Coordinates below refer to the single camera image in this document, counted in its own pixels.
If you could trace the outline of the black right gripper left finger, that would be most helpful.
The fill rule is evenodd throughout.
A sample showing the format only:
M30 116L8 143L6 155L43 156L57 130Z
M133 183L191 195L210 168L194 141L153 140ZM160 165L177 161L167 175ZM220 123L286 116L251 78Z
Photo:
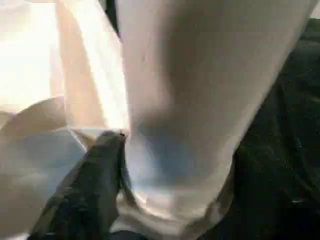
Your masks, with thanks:
M126 135L105 131L59 184L29 240L110 240L123 185Z

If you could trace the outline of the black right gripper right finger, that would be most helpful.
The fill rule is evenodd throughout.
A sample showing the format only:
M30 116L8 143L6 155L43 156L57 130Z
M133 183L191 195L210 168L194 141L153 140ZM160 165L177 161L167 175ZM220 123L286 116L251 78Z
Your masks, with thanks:
M320 192L283 160L241 146L234 154L234 198L214 240L318 240Z

